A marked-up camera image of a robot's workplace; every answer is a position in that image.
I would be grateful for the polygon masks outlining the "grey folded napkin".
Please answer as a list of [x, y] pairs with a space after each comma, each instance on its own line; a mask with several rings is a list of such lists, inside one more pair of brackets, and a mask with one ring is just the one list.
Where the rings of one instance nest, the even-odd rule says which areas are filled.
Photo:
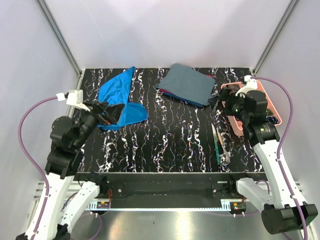
[[215, 80], [189, 66], [175, 63], [156, 86], [174, 95], [201, 104], [209, 105]]

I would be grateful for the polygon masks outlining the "blue cloth napkin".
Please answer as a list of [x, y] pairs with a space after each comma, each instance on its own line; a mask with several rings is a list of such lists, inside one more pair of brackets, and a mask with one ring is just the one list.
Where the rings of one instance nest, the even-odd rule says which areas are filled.
[[100, 126], [105, 131], [118, 131], [127, 125], [138, 124], [148, 119], [148, 113], [142, 104], [129, 102], [129, 95], [135, 67], [131, 67], [121, 74], [104, 83], [98, 92], [98, 101], [111, 105], [124, 104], [124, 108], [117, 124]]

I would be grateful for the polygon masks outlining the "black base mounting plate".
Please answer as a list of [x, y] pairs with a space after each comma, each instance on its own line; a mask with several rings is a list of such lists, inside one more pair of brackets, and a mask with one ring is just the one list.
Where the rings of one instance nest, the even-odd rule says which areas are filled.
[[205, 211], [228, 209], [222, 200], [237, 199], [225, 186], [232, 180], [266, 180], [263, 172], [104, 173], [114, 211]]

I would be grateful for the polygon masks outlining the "pink divided tray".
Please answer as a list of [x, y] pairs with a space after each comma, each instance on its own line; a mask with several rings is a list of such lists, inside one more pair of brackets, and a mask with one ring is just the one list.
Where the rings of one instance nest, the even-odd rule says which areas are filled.
[[[278, 114], [278, 111], [277, 109], [275, 108], [275, 106], [273, 105], [271, 99], [269, 98], [265, 88], [263, 87], [262, 83], [257, 80], [257, 79], [254, 79], [256, 82], [257, 82], [257, 90], [258, 91], [261, 91], [263, 93], [265, 93], [265, 96], [266, 96], [266, 99], [267, 99], [267, 117], [275, 117], [276, 118], [276, 122], [274, 123], [276, 126], [279, 126], [282, 124], [282, 118], [281, 116]], [[221, 86], [221, 89], [225, 88], [225, 87], [236, 87], [238, 86], [239, 88], [242, 88], [245, 84], [238, 81], [238, 82], [231, 82], [231, 83], [225, 83]], [[231, 128], [234, 132], [234, 134], [238, 137], [241, 137], [244, 135], [243, 133], [243, 124], [242, 122], [240, 122], [239, 120], [236, 120], [236, 118], [234, 116], [228, 116], [227, 117], [229, 122], [230, 122], [230, 125], [231, 125]]]

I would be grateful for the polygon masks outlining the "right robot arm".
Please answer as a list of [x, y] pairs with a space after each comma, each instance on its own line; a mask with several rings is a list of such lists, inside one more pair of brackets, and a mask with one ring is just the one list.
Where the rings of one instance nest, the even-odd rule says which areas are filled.
[[252, 178], [245, 177], [227, 185], [228, 195], [235, 199], [242, 195], [249, 200], [270, 234], [302, 230], [307, 239], [307, 227], [318, 210], [306, 202], [290, 173], [276, 126], [267, 118], [266, 94], [256, 89], [243, 92], [224, 87], [216, 103], [223, 104], [222, 114], [242, 122], [243, 135], [262, 163], [271, 188], [267, 193]]

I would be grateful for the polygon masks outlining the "red folded napkin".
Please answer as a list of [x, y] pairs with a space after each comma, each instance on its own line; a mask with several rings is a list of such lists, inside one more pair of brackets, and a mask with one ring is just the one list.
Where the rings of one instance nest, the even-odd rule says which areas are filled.
[[194, 102], [194, 101], [191, 101], [191, 100], [188, 100], [188, 99], [185, 99], [185, 98], [182, 98], [182, 97], [179, 97], [175, 94], [173, 94], [172, 92], [169, 92], [167, 90], [164, 90], [164, 89], [160, 89], [160, 91], [166, 95], [166, 96], [169, 96], [169, 97], [173, 97], [175, 99], [178, 99], [178, 100], [181, 100], [181, 101], [184, 101], [184, 102], [187, 102], [189, 104], [192, 104], [192, 105], [195, 105], [197, 107], [202, 107], [202, 105], [200, 103], [197, 103], [197, 102]]

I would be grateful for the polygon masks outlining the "aluminium frame rail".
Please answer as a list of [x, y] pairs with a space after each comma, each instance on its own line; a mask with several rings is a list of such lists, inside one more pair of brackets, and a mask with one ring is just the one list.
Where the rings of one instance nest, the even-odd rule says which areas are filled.
[[79, 77], [82, 74], [82, 69], [79, 67], [75, 57], [73, 56], [65, 38], [63, 37], [63, 34], [45, 0], [35, 0], [37, 3], [40, 11], [42, 12], [43, 16], [45, 17], [52, 33], [54, 34], [57, 42], [59, 43], [62, 51], [64, 52], [67, 60], [69, 61], [72, 69], [74, 70], [77, 77]]

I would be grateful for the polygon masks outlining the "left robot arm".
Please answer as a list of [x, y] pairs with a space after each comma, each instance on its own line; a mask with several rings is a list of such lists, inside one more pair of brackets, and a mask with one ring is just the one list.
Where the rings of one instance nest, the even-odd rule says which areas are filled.
[[84, 109], [78, 121], [61, 116], [52, 123], [51, 150], [45, 169], [40, 170], [45, 186], [32, 221], [28, 229], [16, 237], [18, 240], [69, 240], [91, 201], [108, 193], [107, 177], [90, 172], [80, 190], [65, 203], [83, 158], [82, 146], [97, 126], [117, 124], [125, 104], [81, 103], [78, 108]]

